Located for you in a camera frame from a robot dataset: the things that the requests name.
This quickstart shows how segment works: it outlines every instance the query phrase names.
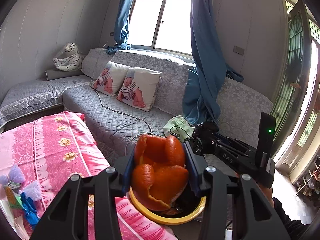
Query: stuffed white tiger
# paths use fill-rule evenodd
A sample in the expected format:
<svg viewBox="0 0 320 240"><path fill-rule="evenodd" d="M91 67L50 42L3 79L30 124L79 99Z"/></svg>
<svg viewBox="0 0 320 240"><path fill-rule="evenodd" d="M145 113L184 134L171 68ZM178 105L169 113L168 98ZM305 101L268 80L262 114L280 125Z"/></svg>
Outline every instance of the stuffed white tiger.
<svg viewBox="0 0 320 240"><path fill-rule="evenodd" d="M65 58L57 59L62 54L65 55ZM68 42L53 59L53 63L59 70L76 71L81 68L83 59L84 55L80 54L78 46L74 42Z"/></svg>

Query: glass door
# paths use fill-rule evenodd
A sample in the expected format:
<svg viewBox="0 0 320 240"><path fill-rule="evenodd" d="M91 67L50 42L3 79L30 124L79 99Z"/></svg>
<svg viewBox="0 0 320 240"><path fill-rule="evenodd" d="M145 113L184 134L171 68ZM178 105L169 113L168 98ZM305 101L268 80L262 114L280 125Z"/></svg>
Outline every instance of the glass door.
<svg viewBox="0 0 320 240"><path fill-rule="evenodd" d="M300 139L306 126L303 120L306 118L308 120L312 114L312 110L306 112L308 106L302 107L306 104L311 64L310 23L302 0L299 0L291 9L288 20L288 59L282 84L271 112L271 115L276 118L272 152L277 154L275 159L278 161L277 167L285 172L290 172L302 150L299 144L292 143L292 140L298 133L300 135L297 140Z"/></svg>

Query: screw head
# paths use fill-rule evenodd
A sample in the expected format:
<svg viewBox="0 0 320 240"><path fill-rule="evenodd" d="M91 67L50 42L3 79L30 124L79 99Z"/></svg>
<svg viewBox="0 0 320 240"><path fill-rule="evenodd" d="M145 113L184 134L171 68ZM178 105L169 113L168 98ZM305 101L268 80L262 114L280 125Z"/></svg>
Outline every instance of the screw head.
<svg viewBox="0 0 320 240"><path fill-rule="evenodd" d="M106 168L106 172L107 173L114 173L116 171L116 168L115 167L108 167Z"/></svg>
<svg viewBox="0 0 320 240"><path fill-rule="evenodd" d="M207 170L207 172L216 172L216 168L215 167L213 167L213 166L207 166L206 168L205 168L206 170Z"/></svg>
<svg viewBox="0 0 320 240"><path fill-rule="evenodd" d="M79 176L78 174L73 174L73 175L70 177L70 179L71 179L72 181L77 181L77 180L80 179L80 176Z"/></svg>
<svg viewBox="0 0 320 240"><path fill-rule="evenodd" d="M241 177L244 180L250 180L251 179L251 176L249 174L242 174Z"/></svg>

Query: window glass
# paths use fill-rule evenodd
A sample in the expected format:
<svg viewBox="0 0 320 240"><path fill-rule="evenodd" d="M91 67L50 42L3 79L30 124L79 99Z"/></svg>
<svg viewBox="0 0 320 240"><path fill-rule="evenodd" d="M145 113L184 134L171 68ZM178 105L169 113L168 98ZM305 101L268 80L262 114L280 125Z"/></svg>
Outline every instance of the window glass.
<svg viewBox="0 0 320 240"><path fill-rule="evenodd" d="M130 18L128 44L151 46L162 0L136 0Z"/></svg>
<svg viewBox="0 0 320 240"><path fill-rule="evenodd" d="M191 0L166 1L156 49L191 54L190 8Z"/></svg>

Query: yellow flower print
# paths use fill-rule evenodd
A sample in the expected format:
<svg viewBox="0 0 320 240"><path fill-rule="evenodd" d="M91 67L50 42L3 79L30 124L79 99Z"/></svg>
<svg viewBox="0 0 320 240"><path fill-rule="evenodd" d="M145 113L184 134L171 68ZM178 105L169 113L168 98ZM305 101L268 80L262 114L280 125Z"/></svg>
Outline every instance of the yellow flower print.
<svg viewBox="0 0 320 240"><path fill-rule="evenodd" d="M58 132L65 131L65 130L67 130L67 129L68 129L68 127L66 127L66 126L64 126L64 125L61 125L61 126L58 126L58 127L57 127L57 131L58 131Z"/></svg>
<svg viewBox="0 0 320 240"><path fill-rule="evenodd" d="M69 153L66 153L63 157L63 161L64 162L70 162L70 161L73 161L75 158L78 157L78 153L75 153L75 152L69 152Z"/></svg>
<svg viewBox="0 0 320 240"><path fill-rule="evenodd" d="M94 208L94 195L89 195L88 209L91 210L93 208Z"/></svg>
<svg viewBox="0 0 320 240"><path fill-rule="evenodd" d="M61 147L69 146L71 144L71 140L68 138L61 138L60 141L58 141Z"/></svg>
<svg viewBox="0 0 320 240"><path fill-rule="evenodd" d="M57 117L54 119L55 122L59 122L59 121L62 121L62 120L63 120L63 118L60 117L60 116L57 116Z"/></svg>
<svg viewBox="0 0 320 240"><path fill-rule="evenodd" d="M75 175L75 174L78 174L81 178L84 178L84 175L82 175L82 173L80 173L80 172L72 172L72 173L70 173L69 178L70 178L72 175Z"/></svg>

